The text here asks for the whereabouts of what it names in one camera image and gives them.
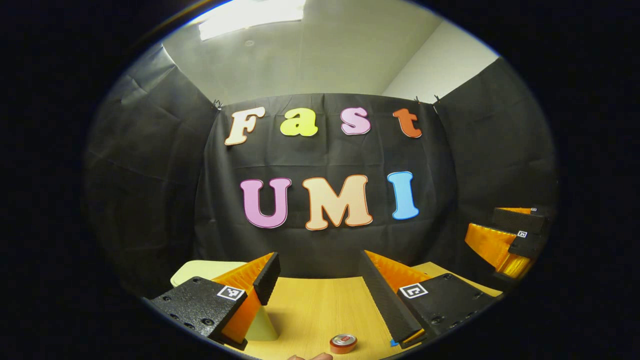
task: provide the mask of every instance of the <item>pale yellow object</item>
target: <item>pale yellow object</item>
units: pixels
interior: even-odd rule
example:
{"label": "pale yellow object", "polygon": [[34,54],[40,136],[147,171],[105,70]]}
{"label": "pale yellow object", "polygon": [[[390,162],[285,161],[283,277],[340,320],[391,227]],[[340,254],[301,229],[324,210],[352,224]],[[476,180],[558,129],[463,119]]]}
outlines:
{"label": "pale yellow object", "polygon": [[[246,263],[241,261],[189,261],[173,275],[171,284],[174,287],[178,286],[194,276],[213,279],[244,264]],[[278,333],[273,328],[264,306],[260,306],[244,338],[247,341],[273,341],[278,338]]]}

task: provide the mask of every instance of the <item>finger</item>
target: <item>finger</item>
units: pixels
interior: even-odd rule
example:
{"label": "finger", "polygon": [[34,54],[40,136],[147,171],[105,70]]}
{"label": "finger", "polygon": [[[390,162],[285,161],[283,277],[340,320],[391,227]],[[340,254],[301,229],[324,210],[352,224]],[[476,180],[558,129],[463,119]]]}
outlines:
{"label": "finger", "polygon": [[333,356],[327,354],[326,352],[323,352],[322,354],[319,354],[311,360],[333,360]]}

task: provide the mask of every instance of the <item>blue letter i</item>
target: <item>blue letter i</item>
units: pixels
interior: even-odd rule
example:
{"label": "blue letter i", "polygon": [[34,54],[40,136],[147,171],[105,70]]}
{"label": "blue letter i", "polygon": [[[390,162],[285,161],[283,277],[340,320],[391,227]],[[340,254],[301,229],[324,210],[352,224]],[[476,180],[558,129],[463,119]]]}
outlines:
{"label": "blue letter i", "polygon": [[392,172],[387,176],[387,180],[394,185],[396,193],[396,211],[393,214],[396,220],[412,218],[420,213],[413,205],[411,179],[413,174],[409,171]]}

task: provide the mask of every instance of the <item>can lid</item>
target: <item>can lid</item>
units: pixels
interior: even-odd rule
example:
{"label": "can lid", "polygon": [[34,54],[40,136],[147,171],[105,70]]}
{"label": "can lid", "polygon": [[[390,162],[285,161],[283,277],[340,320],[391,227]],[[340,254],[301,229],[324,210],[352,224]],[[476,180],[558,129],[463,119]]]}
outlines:
{"label": "can lid", "polygon": [[331,342],[336,346],[345,347],[355,343],[356,337],[351,334],[340,334],[334,336]]}

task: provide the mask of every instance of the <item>white wall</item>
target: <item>white wall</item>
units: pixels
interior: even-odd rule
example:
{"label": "white wall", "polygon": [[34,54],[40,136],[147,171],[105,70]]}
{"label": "white wall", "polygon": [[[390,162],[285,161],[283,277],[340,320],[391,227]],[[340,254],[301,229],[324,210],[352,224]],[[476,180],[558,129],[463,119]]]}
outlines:
{"label": "white wall", "polygon": [[443,20],[382,93],[433,103],[477,75],[498,55],[472,35]]}

